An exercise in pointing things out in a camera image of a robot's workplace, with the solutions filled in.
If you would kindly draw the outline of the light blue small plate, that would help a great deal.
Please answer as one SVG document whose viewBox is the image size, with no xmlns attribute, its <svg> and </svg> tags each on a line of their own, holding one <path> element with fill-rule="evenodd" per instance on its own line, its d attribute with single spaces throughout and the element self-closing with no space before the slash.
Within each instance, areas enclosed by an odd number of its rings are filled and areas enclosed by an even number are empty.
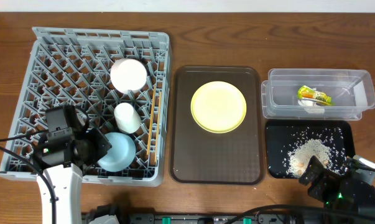
<svg viewBox="0 0 375 224">
<path fill-rule="evenodd" d="M 123 133 L 105 134 L 111 148 L 107 155 L 98 161 L 98 165 L 108 172 L 119 172 L 129 167 L 136 154 L 136 146 L 131 137 Z"/>
</svg>

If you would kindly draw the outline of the white cup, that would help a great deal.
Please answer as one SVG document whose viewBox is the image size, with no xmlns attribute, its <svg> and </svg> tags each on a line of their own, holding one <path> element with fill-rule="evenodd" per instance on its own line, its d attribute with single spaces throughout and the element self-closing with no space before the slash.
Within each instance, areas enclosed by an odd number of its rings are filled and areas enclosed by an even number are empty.
<svg viewBox="0 0 375 224">
<path fill-rule="evenodd" d="M 129 103 L 120 103 L 114 109 L 118 129 L 124 133 L 135 133 L 141 127 L 141 118 Z"/>
</svg>

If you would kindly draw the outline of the pile of rice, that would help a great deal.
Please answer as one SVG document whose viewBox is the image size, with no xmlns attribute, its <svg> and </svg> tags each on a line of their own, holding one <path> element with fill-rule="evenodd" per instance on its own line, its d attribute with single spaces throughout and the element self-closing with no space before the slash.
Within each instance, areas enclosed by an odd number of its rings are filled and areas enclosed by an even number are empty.
<svg viewBox="0 0 375 224">
<path fill-rule="evenodd" d="M 342 163 L 346 160 L 346 149 L 341 128 L 292 128 L 292 140 L 283 143 L 281 152 L 287 155 L 282 160 L 286 177 L 299 178 L 314 156 L 322 166 L 336 174 L 344 174 Z"/>
</svg>

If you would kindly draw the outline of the white bowl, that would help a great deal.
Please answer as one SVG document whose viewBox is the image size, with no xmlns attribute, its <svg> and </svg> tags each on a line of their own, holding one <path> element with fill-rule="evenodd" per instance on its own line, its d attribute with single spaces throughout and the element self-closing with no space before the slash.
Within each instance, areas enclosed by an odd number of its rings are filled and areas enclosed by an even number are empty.
<svg viewBox="0 0 375 224">
<path fill-rule="evenodd" d="M 137 93 L 147 83 L 147 70 L 140 61 L 123 58 L 113 63 L 110 79 L 117 91 L 123 94 L 127 94 L 129 90 Z"/>
</svg>

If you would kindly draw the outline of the white tissue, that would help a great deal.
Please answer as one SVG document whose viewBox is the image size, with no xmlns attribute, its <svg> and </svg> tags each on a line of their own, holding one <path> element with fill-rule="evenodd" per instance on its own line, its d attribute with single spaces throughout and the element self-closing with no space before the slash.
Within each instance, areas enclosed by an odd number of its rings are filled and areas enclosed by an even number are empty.
<svg viewBox="0 0 375 224">
<path fill-rule="evenodd" d="M 298 104 L 303 106 L 304 110 L 309 114 L 323 114 L 325 112 L 322 105 L 318 105 L 311 100 L 298 100 Z"/>
</svg>

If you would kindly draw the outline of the green orange snack wrapper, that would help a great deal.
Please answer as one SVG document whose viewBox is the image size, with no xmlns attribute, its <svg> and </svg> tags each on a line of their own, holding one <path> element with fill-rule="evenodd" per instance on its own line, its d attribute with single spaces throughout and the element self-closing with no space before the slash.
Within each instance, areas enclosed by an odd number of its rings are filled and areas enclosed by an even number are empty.
<svg viewBox="0 0 375 224">
<path fill-rule="evenodd" d="M 297 97 L 301 100 L 313 100 L 314 102 L 331 106 L 332 98 L 322 91 L 314 90 L 309 86 L 303 85 L 297 91 Z"/>
</svg>

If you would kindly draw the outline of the yellow plate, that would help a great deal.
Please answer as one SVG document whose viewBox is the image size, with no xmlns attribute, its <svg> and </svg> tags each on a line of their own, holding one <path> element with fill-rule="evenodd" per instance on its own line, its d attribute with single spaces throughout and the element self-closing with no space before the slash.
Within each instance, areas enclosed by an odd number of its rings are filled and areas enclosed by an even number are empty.
<svg viewBox="0 0 375 224">
<path fill-rule="evenodd" d="M 199 87 L 192 96 L 190 111 L 205 131 L 223 134 L 236 129 L 245 119 L 248 104 L 242 92 L 228 82 L 213 81 Z"/>
</svg>

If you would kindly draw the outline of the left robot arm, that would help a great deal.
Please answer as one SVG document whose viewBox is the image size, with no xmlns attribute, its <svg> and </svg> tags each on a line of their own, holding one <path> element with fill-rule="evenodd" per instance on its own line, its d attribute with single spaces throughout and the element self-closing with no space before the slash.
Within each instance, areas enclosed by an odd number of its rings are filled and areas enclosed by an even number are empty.
<svg viewBox="0 0 375 224">
<path fill-rule="evenodd" d="M 76 106 L 65 105 L 45 112 L 47 130 L 34 148 L 39 173 L 43 223 L 81 223 L 81 185 L 86 169 L 107 155 L 107 137 L 82 123 Z"/>
</svg>

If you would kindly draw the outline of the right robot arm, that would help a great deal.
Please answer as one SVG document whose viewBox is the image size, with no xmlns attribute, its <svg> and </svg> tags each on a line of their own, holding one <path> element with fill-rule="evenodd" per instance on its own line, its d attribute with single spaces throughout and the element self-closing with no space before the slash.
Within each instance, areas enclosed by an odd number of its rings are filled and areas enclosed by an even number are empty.
<svg viewBox="0 0 375 224">
<path fill-rule="evenodd" d="M 336 174 L 312 156 L 299 183 L 325 208 L 375 217 L 375 163 L 355 155 L 346 159 L 344 175 Z"/>
</svg>

